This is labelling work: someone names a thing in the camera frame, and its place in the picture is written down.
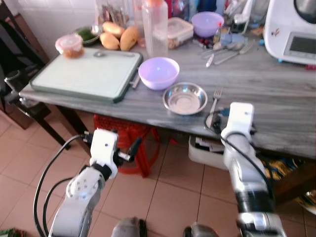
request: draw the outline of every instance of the green cutting board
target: green cutting board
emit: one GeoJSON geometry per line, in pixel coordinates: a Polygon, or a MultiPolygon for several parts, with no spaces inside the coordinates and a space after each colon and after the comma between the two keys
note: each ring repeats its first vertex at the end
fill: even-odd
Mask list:
{"type": "Polygon", "coordinates": [[[143,56],[135,52],[85,48],[76,59],[57,56],[31,81],[34,90],[118,102],[123,99],[143,56]]]}

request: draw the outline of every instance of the display screen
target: display screen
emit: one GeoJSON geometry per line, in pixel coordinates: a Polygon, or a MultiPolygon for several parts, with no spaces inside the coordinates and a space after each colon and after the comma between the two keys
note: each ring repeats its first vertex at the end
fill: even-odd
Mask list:
{"type": "Polygon", "coordinates": [[[294,37],[290,51],[316,54],[316,39],[294,37]]]}

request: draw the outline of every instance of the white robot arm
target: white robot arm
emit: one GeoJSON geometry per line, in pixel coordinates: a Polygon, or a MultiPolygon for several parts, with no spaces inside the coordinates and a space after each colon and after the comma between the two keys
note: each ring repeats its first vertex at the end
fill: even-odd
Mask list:
{"type": "Polygon", "coordinates": [[[74,177],[66,188],[66,197],[55,216],[50,237],[86,237],[92,211],[108,179],[113,179],[122,161],[131,162],[137,153],[138,138],[128,154],[117,149],[115,132],[97,129],[93,133],[90,167],[74,177]]]}
{"type": "Polygon", "coordinates": [[[268,188],[264,166],[250,145],[252,118],[251,104],[233,102],[227,126],[221,133],[224,163],[238,202],[237,226],[243,237],[286,237],[279,216],[274,214],[272,190],[268,188]]]}

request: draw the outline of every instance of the stainless steel bowl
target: stainless steel bowl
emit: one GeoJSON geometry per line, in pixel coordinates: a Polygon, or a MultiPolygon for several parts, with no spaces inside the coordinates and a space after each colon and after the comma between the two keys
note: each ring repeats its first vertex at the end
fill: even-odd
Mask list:
{"type": "Polygon", "coordinates": [[[163,93],[162,99],[167,109],[179,115],[196,114],[207,104],[206,92],[190,82],[172,85],[163,93]]]}
{"type": "Polygon", "coordinates": [[[98,39],[100,38],[100,35],[101,35],[102,32],[103,32],[102,25],[93,25],[93,26],[86,26],[86,27],[81,27],[81,28],[79,28],[79,29],[76,29],[76,30],[74,31],[74,33],[78,33],[79,31],[82,31],[82,30],[85,30],[85,29],[90,30],[91,33],[92,33],[93,35],[95,35],[95,37],[92,38],[92,39],[83,41],[83,42],[82,42],[82,45],[83,45],[83,46],[90,46],[90,45],[95,44],[95,43],[98,41],[98,39]]]}

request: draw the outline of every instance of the red basket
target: red basket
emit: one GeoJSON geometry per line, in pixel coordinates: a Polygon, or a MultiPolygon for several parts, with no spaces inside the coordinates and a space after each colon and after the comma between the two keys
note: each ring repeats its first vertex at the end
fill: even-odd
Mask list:
{"type": "Polygon", "coordinates": [[[141,137],[143,140],[151,131],[154,139],[157,142],[156,151],[152,159],[148,160],[144,143],[140,145],[138,153],[135,157],[137,164],[136,168],[120,167],[118,170],[125,174],[141,173],[145,178],[150,174],[150,167],[155,163],[158,158],[160,149],[160,137],[156,129],[150,128],[145,125],[139,125],[132,122],[122,121],[115,118],[94,115],[94,127],[102,128],[106,130],[115,129],[118,132],[118,147],[121,150],[127,150],[133,144],[137,137],[141,137]]]}

